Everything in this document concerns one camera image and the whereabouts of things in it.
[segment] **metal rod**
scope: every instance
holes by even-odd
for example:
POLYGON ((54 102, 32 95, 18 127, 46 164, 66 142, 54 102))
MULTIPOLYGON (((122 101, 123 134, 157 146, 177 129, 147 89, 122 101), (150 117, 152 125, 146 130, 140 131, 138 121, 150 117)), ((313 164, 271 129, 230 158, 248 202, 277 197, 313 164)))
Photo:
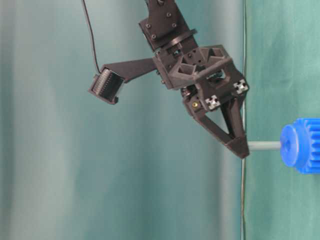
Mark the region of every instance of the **metal rod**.
POLYGON ((281 143, 279 141, 249 141, 250 151, 267 151, 267 150, 280 150, 281 143))

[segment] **black bracket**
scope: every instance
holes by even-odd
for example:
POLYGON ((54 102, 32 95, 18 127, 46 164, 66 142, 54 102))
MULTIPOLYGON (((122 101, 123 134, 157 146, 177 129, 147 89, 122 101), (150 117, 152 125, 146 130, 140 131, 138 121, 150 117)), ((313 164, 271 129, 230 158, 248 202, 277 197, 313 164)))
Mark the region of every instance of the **black bracket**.
POLYGON ((180 90, 188 113, 240 158, 249 155, 241 108, 249 90, 222 45, 198 47, 174 0, 146 0, 149 16, 139 25, 153 58, 105 64, 89 92, 109 104, 118 102, 123 84, 157 70, 168 89, 180 90), (206 114, 220 109, 228 132, 206 114))

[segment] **green backdrop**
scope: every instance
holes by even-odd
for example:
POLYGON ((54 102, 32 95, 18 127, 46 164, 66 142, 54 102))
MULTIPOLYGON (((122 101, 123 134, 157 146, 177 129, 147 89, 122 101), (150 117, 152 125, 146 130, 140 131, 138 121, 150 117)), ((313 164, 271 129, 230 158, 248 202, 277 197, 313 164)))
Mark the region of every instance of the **green backdrop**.
MULTIPOLYGON (((247 134, 278 141, 299 117, 320 117, 320 1, 246 0, 247 134)), ((315 240, 320 176, 286 167, 278 151, 247 159, 247 240, 315 240)))
MULTIPOLYGON (((177 0, 200 46, 242 69, 242 1, 177 0)), ((144 0, 87 1, 100 64, 148 58, 144 0)), ((80 0, 0 1, 0 239, 240 237, 241 161, 155 73, 110 106, 80 0)))

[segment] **gear teeth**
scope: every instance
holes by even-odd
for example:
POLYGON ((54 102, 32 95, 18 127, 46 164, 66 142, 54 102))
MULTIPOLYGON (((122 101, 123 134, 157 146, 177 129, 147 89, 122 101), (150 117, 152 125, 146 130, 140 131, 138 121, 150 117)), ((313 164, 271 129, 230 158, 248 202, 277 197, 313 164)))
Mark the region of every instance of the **gear teeth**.
POLYGON ((301 170, 305 174, 320 173, 320 119, 305 118, 303 123, 309 138, 310 154, 301 170))

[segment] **yellow screw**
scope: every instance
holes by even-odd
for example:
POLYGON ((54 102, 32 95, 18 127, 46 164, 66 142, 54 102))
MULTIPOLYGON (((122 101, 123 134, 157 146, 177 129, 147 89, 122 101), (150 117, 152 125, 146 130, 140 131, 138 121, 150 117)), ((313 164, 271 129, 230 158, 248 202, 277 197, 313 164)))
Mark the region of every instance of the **yellow screw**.
POLYGON ((199 104, 198 104, 196 101, 194 101, 194 102, 192 103, 192 107, 197 108, 198 106, 199 106, 199 104))

